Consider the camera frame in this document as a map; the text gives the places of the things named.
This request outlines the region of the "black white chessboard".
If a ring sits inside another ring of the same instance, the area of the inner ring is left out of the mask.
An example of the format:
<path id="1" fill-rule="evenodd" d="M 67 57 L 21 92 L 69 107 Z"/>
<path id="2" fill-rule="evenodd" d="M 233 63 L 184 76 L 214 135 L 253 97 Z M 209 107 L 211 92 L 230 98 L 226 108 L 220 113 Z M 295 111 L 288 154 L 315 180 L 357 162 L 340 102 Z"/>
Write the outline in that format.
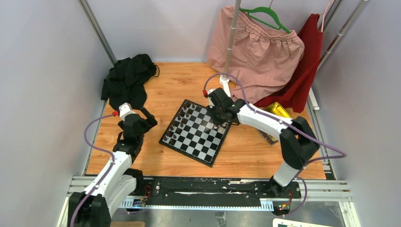
<path id="1" fill-rule="evenodd" d="M 184 105 L 187 105 L 187 110 L 183 110 Z M 170 131 L 171 126 L 175 127 L 174 131 Z M 206 107 L 185 99 L 159 144 L 212 167 L 230 127 L 231 123 L 216 127 Z M 167 136 L 167 141 L 163 141 L 164 136 Z"/>

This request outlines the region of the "yellow metal tray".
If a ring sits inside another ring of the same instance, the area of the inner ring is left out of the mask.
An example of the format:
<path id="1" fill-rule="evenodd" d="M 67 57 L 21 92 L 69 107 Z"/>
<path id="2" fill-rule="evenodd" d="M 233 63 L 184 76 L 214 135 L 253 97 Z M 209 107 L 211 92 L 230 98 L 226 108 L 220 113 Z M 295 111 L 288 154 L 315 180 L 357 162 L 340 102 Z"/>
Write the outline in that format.
<path id="1" fill-rule="evenodd" d="M 266 112 L 269 112 L 269 113 L 271 113 L 271 114 L 280 116 L 280 117 L 285 117 L 285 118 L 290 118 L 290 119 L 293 118 L 293 117 L 289 114 L 289 112 L 288 112 L 282 105 L 280 105 L 278 102 L 272 103 L 271 105 L 262 108 L 262 110 L 264 110 L 264 111 L 266 111 Z M 273 136 L 271 136 L 271 135 L 269 135 L 269 134 L 267 134 L 267 133 L 265 133 L 265 132 L 262 132 L 262 131 L 260 131 L 260 130 L 258 130 L 258 132 L 259 132 L 259 134 L 262 136 L 262 138 L 263 138 L 270 146 L 273 146 L 273 145 L 275 145 L 276 143 L 278 143 L 278 140 L 277 140 L 275 137 L 273 137 Z"/>

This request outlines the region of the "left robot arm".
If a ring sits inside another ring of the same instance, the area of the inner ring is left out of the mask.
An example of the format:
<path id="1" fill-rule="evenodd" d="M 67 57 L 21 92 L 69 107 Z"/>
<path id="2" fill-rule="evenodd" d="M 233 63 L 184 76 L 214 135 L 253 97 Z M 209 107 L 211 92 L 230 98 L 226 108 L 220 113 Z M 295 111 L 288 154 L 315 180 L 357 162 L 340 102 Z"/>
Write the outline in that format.
<path id="1" fill-rule="evenodd" d="M 145 107 L 140 108 L 142 118 L 128 103 L 122 104 L 112 116 L 119 116 L 122 132 L 112 151 L 106 151 L 110 159 L 82 192 L 73 192 L 69 198 L 69 227 L 109 227 L 112 216 L 131 193 L 144 192 L 143 173 L 131 165 L 141 151 L 144 134 L 157 125 L 154 115 Z"/>

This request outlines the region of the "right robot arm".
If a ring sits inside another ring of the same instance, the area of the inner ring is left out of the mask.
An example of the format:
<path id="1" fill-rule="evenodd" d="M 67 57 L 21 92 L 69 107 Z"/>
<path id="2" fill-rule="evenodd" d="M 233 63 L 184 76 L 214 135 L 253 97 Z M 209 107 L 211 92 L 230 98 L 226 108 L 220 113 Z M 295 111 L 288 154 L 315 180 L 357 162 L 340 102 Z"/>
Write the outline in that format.
<path id="1" fill-rule="evenodd" d="M 215 125 L 230 122 L 251 126 L 280 142 L 283 162 L 270 179 L 270 191 L 279 198 L 288 193 L 292 180 L 320 148 L 307 120 L 280 117 L 243 99 L 233 101 L 220 87 L 203 94 L 209 101 L 207 111 Z"/>

